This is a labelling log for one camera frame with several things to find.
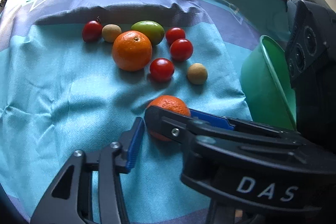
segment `orange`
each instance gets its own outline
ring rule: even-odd
[[[137,71],[150,62],[152,44],[143,33],[127,31],[115,39],[112,57],[120,69]]]
[[[187,107],[187,105],[181,99],[179,99],[177,97],[174,97],[174,96],[170,96],[170,95],[159,96],[158,98],[151,101],[147,107],[150,107],[150,106],[159,106],[159,107],[162,107],[164,109],[167,109],[167,110],[170,110],[170,111],[173,111],[173,112],[177,112],[177,113],[185,115],[185,116],[191,116],[190,110]],[[149,131],[149,133],[153,137],[155,137],[155,138],[157,138],[161,141],[171,141],[171,139],[166,138],[159,133],[156,133],[156,132],[153,132],[153,131]]]

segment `camera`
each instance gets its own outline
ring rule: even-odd
[[[296,94],[297,130],[336,152],[336,13],[298,0],[285,50]]]

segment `wrinkled cloth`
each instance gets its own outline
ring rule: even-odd
[[[8,0],[0,18],[0,182],[30,217],[46,188],[76,149],[103,148],[163,95],[190,108],[251,119],[239,76],[261,34],[288,40],[286,0]],[[175,63],[173,79],[153,82],[148,66],[118,69],[110,43],[84,43],[86,22],[100,17],[123,31],[141,20],[182,27],[192,57]],[[170,59],[164,39],[152,59]],[[188,82],[192,63],[208,69],[202,86]],[[136,167],[122,175],[135,223],[203,223],[209,198],[179,180],[176,143],[145,134]],[[94,220],[99,222],[97,174]]]

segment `green fruit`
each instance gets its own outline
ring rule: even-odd
[[[135,23],[131,27],[131,30],[143,33],[148,37],[153,46],[159,44],[165,35],[165,31],[159,23],[149,20]]]

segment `metal screw head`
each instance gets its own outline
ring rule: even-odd
[[[209,136],[196,136],[196,139],[200,142],[208,143],[208,144],[215,144],[216,140],[214,138],[211,138]]]
[[[180,130],[178,128],[173,128],[171,130],[171,134],[174,136],[174,137],[177,137],[179,134],[180,134]]]
[[[118,142],[112,142],[112,143],[111,143],[111,147],[112,147],[113,149],[120,148],[120,143],[118,143]]]
[[[82,150],[76,150],[75,152],[73,152],[73,155],[75,157],[80,157],[81,155],[83,155],[83,151]]]

